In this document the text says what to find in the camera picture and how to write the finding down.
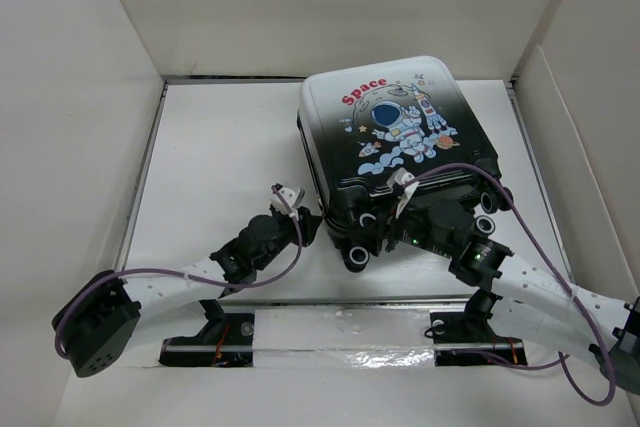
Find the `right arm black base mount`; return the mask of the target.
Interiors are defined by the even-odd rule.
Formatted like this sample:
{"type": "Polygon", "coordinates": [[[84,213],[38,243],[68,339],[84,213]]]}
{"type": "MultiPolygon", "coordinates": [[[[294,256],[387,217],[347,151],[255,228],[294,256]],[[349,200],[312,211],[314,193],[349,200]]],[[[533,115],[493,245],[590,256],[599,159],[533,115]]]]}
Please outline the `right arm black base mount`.
{"type": "Polygon", "coordinates": [[[488,325],[496,300],[493,294],[478,290],[462,311],[430,314],[424,337],[433,343],[436,367],[528,366],[522,341],[498,336],[488,325]]]}

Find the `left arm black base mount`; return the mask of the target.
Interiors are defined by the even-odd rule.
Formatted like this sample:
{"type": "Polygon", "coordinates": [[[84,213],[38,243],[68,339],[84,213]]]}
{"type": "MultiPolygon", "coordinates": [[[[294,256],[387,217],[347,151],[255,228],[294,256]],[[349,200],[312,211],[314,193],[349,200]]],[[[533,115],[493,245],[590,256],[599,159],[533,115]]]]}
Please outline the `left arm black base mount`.
{"type": "Polygon", "coordinates": [[[206,323],[191,337],[166,339],[159,364],[172,368],[245,368],[253,366],[253,311],[224,311],[218,301],[201,301],[206,323]]]}

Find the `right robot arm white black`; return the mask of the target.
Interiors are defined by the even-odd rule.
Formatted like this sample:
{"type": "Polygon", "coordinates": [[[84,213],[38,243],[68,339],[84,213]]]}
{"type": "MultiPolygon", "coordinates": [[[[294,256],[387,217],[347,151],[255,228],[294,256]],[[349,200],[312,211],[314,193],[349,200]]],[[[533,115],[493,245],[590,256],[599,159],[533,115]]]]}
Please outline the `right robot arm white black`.
{"type": "Polygon", "coordinates": [[[491,239],[493,220],[455,201],[390,211],[362,225],[393,249],[398,242],[449,258],[449,271],[475,288],[462,315],[474,340],[516,337],[581,360],[617,387],[639,391],[639,305],[581,288],[491,239]]]}

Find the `black white space-print suitcase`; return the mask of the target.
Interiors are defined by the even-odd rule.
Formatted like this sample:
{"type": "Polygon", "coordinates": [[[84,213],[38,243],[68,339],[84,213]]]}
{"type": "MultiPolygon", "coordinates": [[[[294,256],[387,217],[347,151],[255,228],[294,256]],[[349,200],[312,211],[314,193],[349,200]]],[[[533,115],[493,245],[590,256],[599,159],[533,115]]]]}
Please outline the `black white space-print suitcase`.
{"type": "Polygon", "coordinates": [[[387,186],[405,168],[419,186],[409,205],[451,200],[474,216],[506,210],[498,155],[446,65],[419,56],[313,75],[300,88],[297,126],[318,203],[346,268],[373,253],[375,219],[398,203],[387,186]]]}

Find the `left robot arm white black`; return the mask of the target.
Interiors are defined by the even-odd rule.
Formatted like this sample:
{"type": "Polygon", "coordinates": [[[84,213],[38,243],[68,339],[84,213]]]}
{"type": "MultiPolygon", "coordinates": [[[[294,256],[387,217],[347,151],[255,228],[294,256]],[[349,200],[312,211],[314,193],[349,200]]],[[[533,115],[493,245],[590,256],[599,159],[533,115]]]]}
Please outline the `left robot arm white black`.
{"type": "Polygon", "coordinates": [[[144,323],[187,304],[217,301],[285,277],[280,272],[257,278],[289,246],[308,247],[321,223],[306,207],[292,215],[272,209],[253,217],[222,248],[185,267],[101,271],[52,319],[54,349],[77,377],[96,375],[127,350],[144,323]]]}

